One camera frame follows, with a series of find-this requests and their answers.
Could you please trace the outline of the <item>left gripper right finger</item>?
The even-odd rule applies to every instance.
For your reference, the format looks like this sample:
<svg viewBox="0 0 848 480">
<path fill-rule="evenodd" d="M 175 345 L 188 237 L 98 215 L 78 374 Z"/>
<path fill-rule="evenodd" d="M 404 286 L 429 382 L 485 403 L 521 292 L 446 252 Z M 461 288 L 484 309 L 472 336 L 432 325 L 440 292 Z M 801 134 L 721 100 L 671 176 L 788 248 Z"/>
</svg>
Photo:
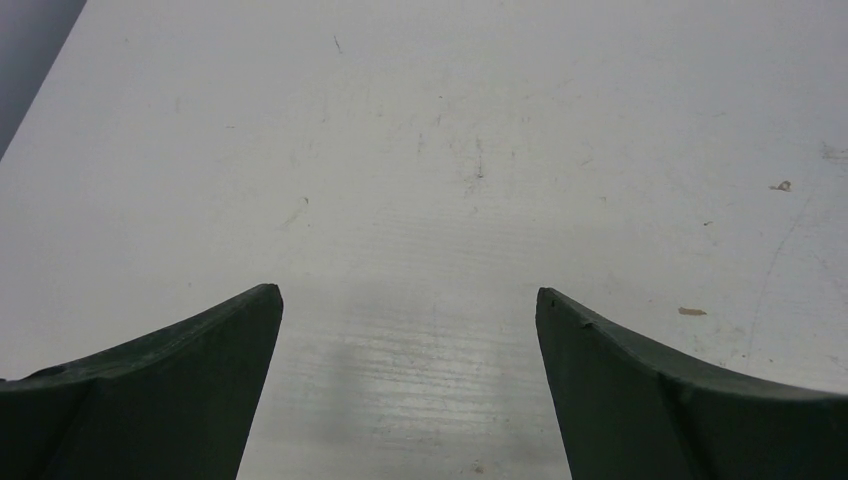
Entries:
<svg viewBox="0 0 848 480">
<path fill-rule="evenodd" d="M 535 324 L 575 479 L 843 479 L 847 398 L 737 373 L 543 287 Z"/>
</svg>

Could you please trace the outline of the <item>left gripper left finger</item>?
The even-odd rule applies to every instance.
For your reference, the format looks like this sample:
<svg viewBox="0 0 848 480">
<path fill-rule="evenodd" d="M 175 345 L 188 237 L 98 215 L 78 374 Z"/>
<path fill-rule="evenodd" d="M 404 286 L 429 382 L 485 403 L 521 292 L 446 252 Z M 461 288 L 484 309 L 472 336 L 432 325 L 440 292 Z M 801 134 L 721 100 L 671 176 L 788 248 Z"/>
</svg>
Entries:
<svg viewBox="0 0 848 480">
<path fill-rule="evenodd" d="M 5 479 L 234 479 L 283 299 L 257 285 L 136 339 L 1 384 Z"/>
</svg>

